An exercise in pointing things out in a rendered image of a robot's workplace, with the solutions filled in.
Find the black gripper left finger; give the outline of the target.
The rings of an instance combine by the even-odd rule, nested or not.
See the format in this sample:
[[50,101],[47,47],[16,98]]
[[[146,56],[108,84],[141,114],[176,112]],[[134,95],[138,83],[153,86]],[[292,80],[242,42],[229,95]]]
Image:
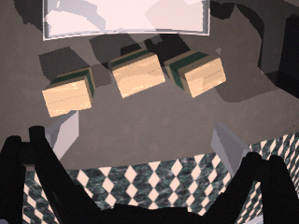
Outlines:
[[78,136],[78,110],[70,110],[46,130],[30,127],[30,142],[18,135],[6,139],[0,152],[0,224],[22,224],[26,167],[35,167],[59,224],[118,224],[75,185],[60,163]]

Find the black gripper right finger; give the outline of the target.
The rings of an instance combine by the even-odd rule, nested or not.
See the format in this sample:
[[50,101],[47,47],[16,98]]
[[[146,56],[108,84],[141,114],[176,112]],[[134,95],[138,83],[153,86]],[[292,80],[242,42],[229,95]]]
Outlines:
[[253,181],[261,182],[263,224],[299,224],[299,198],[279,155],[262,159],[222,122],[215,122],[210,146],[233,179],[195,224],[235,224]]

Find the white shallow tray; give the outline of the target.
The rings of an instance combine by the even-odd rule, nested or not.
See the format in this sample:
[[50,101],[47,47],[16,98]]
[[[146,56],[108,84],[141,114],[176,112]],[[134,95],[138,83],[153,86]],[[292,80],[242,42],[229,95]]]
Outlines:
[[209,10],[210,0],[43,0],[43,39],[123,33],[209,35]]

